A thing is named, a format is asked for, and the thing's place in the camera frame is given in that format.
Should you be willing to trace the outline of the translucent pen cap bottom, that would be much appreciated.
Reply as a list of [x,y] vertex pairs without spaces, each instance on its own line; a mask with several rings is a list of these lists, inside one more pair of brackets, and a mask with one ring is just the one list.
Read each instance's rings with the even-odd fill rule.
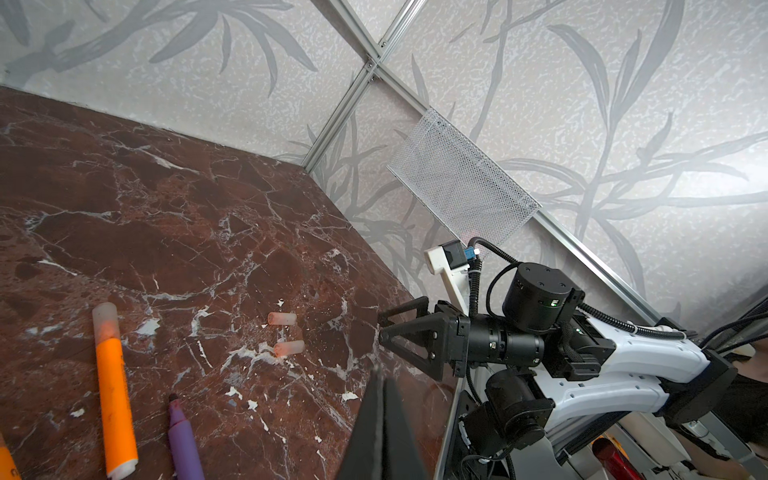
[[285,358],[302,353],[305,350],[305,346],[306,344],[303,340],[278,342],[274,345],[273,352],[276,357]]

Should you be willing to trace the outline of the translucent pen cap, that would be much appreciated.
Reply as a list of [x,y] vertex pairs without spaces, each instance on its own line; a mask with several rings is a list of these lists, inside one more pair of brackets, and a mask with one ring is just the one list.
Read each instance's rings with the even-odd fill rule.
[[92,310],[94,341],[98,346],[111,339],[120,339],[117,307],[111,302],[104,302]]
[[270,326],[293,326],[297,322],[297,315],[290,312],[270,312],[267,323]]
[[285,358],[302,353],[305,350],[305,346],[306,344],[303,340],[278,342],[274,345],[273,352],[276,357]]

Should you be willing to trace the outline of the purple marker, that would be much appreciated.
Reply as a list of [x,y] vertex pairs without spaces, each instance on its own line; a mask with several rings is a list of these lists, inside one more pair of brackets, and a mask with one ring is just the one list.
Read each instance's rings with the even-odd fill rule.
[[168,439],[176,477],[179,480],[204,480],[194,432],[175,393],[169,395],[168,413]]

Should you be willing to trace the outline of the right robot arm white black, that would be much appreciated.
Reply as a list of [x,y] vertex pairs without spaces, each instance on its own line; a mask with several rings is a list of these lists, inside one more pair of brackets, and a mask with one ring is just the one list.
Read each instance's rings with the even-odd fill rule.
[[736,376],[721,355],[669,326],[640,327],[584,302],[563,272],[514,262],[500,313],[420,297],[378,316],[381,344],[426,375],[468,378],[486,366],[485,397],[458,413],[477,461],[502,459],[573,419],[649,413],[685,424],[710,412]]

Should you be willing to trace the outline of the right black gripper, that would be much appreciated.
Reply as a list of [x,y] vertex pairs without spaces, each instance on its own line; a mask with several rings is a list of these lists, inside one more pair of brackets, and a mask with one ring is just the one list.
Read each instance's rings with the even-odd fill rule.
[[[412,319],[394,321],[411,313]],[[435,381],[443,380],[446,364],[464,377],[470,365],[534,367],[544,357],[540,335],[489,315],[468,317],[446,301],[440,301],[440,313],[429,313],[427,296],[380,311],[377,323],[379,345]]]

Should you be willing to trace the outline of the orange marker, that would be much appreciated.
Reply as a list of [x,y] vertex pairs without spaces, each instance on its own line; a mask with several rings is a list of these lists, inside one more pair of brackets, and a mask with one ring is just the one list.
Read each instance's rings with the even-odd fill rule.
[[21,480],[22,476],[15,464],[5,439],[0,435],[0,480]]
[[126,479],[139,462],[121,339],[95,345],[108,479]]

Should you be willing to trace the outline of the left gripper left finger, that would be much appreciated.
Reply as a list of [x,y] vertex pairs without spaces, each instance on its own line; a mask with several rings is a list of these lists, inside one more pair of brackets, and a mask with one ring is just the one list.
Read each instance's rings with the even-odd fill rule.
[[336,478],[382,479],[383,450],[384,379],[373,371]]

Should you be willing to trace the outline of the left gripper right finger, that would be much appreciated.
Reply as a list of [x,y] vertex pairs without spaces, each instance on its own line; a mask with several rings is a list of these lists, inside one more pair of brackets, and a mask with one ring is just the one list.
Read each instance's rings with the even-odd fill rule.
[[383,478],[427,479],[427,471],[393,379],[384,380],[383,402]]

